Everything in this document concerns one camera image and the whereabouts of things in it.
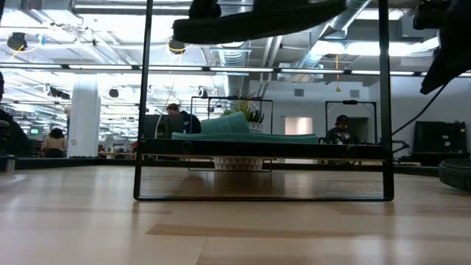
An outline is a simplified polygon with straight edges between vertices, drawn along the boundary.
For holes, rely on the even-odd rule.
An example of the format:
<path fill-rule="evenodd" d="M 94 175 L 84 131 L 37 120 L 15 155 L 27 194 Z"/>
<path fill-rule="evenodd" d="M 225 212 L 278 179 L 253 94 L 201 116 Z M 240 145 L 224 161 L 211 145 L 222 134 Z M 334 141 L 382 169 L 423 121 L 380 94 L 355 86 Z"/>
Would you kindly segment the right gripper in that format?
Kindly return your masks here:
<path fill-rule="evenodd" d="M 450 0 L 439 29 L 439 50 L 421 84 L 429 94 L 471 69 L 471 0 Z"/>

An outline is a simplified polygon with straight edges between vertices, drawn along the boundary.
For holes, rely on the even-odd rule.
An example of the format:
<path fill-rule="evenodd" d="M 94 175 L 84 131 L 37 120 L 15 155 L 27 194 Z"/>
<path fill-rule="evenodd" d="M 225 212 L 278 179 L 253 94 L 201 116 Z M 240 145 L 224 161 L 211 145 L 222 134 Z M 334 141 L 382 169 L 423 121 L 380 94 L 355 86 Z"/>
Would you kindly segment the green plant in patterned pot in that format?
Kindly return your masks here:
<path fill-rule="evenodd" d="M 254 100 L 258 99 L 256 92 L 243 96 L 241 93 L 236 94 L 232 99 L 227 100 L 227 107 L 224 109 L 222 117 L 231 116 L 234 113 L 242 113 L 244 123 L 236 122 L 235 129 L 231 132 L 241 132 L 241 128 L 247 128 L 250 133 L 263 132 L 264 114 L 261 111 L 262 102 L 257 107 Z M 215 169 L 219 171 L 261 171 L 263 167 L 263 159 L 255 158 L 214 158 Z"/>

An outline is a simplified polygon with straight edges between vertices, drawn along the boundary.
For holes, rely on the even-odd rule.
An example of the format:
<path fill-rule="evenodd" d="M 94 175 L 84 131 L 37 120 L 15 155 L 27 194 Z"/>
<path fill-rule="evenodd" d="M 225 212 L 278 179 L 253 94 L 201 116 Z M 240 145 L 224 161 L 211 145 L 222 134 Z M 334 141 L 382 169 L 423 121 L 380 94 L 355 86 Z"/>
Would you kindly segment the person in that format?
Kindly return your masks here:
<path fill-rule="evenodd" d="M 0 108 L 0 124 L 8 123 L 8 128 L 0 129 L 0 149 L 18 157 L 31 157 L 33 150 L 21 126 L 5 110 Z"/>
<path fill-rule="evenodd" d="M 179 105 L 172 103 L 166 107 L 166 111 L 168 114 L 180 114 L 183 117 L 183 129 L 187 134 L 198 134 L 201 133 L 201 122 L 200 120 L 194 115 L 187 113 L 184 110 L 180 110 Z"/>
<path fill-rule="evenodd" d="M 325 137 L 319 139 L 320 144 L 360 144 L 360 138 L 348 127 L 349 119 L 346 115 L 336 118 L 335 126 L 326 132 Z"/>
<path fill-rule="evenodd" d="M 43 142 L 43 154 L 45 158 L 64 158 L 66 152 L 66 140 L 63 131 L 54 128 Z"/>

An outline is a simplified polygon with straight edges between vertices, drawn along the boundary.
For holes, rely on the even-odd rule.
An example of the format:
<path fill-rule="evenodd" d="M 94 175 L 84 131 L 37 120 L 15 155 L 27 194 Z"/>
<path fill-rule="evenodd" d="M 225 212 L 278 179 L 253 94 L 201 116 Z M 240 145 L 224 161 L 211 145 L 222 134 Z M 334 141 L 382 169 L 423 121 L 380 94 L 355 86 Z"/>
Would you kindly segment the silver spiral air duct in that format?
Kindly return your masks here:
<path fill-rule="evenodd" d="M 308 35 L 308 50 L 299 61 L 291 63 L 292 68 L 319 68 L 323 57 L 341 54 L 339 48 L 344 48 L 340 40 L 347 38 L 348 27 L 358 15 L 369 5 L 371 0 L 346 0 L 347 9 L 336 17 L 310 29 Z"/>
<path fill-rule="evenodd" d="M 224 43 L 218 45 L 220 64 L 223 67 L 240 68 L 247 66 L 249 57 L 249 44 L 247 41 Z M 224 92 L 226 96 L 248 96 L 249 74 L 235 73 L 224 76 Z"/>

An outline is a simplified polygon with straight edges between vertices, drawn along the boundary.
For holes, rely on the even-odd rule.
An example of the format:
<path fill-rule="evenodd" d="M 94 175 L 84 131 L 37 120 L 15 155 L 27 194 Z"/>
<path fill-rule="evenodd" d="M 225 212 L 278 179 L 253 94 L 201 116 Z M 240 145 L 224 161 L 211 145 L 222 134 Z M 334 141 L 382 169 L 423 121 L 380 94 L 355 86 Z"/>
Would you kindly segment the dark slide sandal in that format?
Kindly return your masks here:
<path fill-rule="evenodd" d="M 316 27 L 346 9 L 346 0 L 253 0 L 249 12 L 176 20 L 173 36 L 190 44 L 256 40 Z"/>
<path fill-rule="evenodd" d="M 471 159 L 447 159 L 439 164 L 439 180 L 447 186 L 471 192 Z"/>

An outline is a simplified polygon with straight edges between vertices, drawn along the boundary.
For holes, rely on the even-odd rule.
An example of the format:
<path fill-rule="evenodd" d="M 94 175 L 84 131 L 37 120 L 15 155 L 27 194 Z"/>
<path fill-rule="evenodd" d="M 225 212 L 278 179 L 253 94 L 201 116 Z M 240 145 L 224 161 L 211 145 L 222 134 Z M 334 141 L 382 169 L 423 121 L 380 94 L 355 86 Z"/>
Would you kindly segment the black metal shoe shelf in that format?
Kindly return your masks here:
<path fill-rule="evenodd" d="M 394 199 L 392 163 L 392 115 L 389 56 L 389 0 L 378 0 L 380 47 L 380 120 L 381 143 L 376 146 L 333 146 L 326 144 L 268 144 L 216 141 L 138 140 L 135 162 L 133 198 L 137 201 L 236 201 L 236 202 L 388 202 Z M 141 194 L 142 152 L 162 151 L 165 156 L 235 158 L 342 158 L 379 160 L 383 179 L 383 194 L 379 197 L 156 197 Z"/>

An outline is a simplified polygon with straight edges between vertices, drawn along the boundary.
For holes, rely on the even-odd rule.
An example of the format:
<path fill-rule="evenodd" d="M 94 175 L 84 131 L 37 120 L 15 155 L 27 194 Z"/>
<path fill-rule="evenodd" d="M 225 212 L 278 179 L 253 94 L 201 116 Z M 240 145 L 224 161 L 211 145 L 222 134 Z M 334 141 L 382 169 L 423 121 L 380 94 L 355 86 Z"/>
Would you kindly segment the teal slide sandal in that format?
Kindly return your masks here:
<path fill-rule="evenodd" d="M 316 134 L 307 135 L 273 135 L 250 132 L 248 122 L 242 112 L 232 113 L 217 119 L 201 122 L 201 133 L 173 132 L 172 140 L 189 141 L 225 141 L 241 143 L 270 144 L 318 144 Z"/>

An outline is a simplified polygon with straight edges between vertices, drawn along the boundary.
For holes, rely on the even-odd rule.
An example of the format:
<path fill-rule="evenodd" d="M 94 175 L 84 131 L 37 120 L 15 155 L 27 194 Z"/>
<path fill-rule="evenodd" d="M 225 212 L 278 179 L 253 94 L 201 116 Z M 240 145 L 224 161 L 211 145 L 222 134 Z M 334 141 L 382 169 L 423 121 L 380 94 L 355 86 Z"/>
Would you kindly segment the white square column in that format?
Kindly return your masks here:
<path fill-rule="evenodd" d="M 101 98 L 94 75 L 80 75 L 74 83 L 68 129 L 67 156 L 96 157 L 99 145 Z"/>

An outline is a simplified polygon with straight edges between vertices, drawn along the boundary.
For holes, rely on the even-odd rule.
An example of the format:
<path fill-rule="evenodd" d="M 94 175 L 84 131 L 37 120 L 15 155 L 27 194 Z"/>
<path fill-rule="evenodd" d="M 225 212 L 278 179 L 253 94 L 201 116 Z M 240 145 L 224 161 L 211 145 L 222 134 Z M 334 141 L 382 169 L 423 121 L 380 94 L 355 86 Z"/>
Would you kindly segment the black aluminium table frame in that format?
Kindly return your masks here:
<path fill-rule="evenodd" d="M 101 159 L 101 158 L 17 158 L 13 156 L 0 156 L 0 172 L 4 171 L 8 160 L 15 161 L 16 170 L 24 169 L 52 169 L 61 167 L 78 166 L 134 166 L 134 160 L 126 159 Z M 169 167 L 185 169 L 213 169 L 214 163 L 210 161 L 185 161 L 185 160 L 146 160 L 142 163 L 145 167 Z M 381 172 L 381 165 L 325 165 L 325 164 L 288 164 L 265 163 L 264 171 L 340 171 L 340 172 Z M 442 169 L 430 166 L 394 165 L 395 174 L 412 174 L 438 177 Z"/>

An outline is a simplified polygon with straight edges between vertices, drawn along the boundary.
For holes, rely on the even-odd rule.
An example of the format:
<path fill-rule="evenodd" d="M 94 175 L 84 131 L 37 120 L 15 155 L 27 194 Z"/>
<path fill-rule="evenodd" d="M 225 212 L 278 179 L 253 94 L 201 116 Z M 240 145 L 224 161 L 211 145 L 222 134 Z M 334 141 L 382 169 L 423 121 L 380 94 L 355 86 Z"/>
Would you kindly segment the long linear ceiling light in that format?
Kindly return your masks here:
<path fill-rule="evenodd" d="M 50 63 L 0 63 L 0 69 L 5 70 L 34 70 L 34 71 L 94 71 L 97 73 L 137 73 L 142 70 L 138 65 L 80 65 L 80 64 L 50 64 Z M 150 73 L 164 74 L 190 73 L 223 73 L 223 74 L 324 74 L 324 75 L 361 75 L 378 76 L 376 70 L 324 69 L 324 68 L 261 68 L 261 67 L 227 67 L 227 66 L 162 66 L 149 67 Z"/>

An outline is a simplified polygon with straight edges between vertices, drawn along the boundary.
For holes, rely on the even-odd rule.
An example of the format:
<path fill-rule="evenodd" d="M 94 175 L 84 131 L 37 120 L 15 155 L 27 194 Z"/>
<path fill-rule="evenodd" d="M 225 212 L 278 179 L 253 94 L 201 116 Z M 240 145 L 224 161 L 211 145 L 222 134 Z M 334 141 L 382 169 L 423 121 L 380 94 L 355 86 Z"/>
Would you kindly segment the black background rig frame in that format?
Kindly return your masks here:
<path fill-rule="evenodd" d="M 350 100 L 341 100 L 341 101 L 325 101 L 325 133 L 327 134 L 329 130 L 329 120 L 328 115 L 331 111 L 328 107 L 329 104 L 341 104 L 341 105 L 363 105 L 370 113 L 373 115 L 374 119 L 374 143 L 376 144 L 379 140 L 378 138 L 378 107 L 376 102 L 371 101 L 357 101 L 354 99 Z M 367 105 L 373 106 L 373 112 L 367 107 Z"/>

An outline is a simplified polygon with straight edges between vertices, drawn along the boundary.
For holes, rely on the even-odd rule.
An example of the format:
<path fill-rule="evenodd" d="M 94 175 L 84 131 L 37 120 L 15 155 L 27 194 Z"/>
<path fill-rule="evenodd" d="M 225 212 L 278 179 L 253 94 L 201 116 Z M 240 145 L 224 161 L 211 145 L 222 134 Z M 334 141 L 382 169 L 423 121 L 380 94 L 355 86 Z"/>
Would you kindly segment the black monitor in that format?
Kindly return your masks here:
<path fill-rule="evenodd" d="M 172 133 L 183 133 L 184 118 L 180 114 L 146 115 L 144 138 L 171 138 Z"/>

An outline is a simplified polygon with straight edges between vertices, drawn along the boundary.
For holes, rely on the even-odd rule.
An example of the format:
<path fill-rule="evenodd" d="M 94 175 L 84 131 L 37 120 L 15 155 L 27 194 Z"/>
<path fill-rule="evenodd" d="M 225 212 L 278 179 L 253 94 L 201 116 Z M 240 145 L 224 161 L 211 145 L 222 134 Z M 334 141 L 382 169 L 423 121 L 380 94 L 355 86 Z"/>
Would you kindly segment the black equipment case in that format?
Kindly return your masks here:
<path fill-rule="evenodd" d="M 467 153 L 467 129 L 464 122 L 417 121 L 414 127 L 413 153 Z"/>

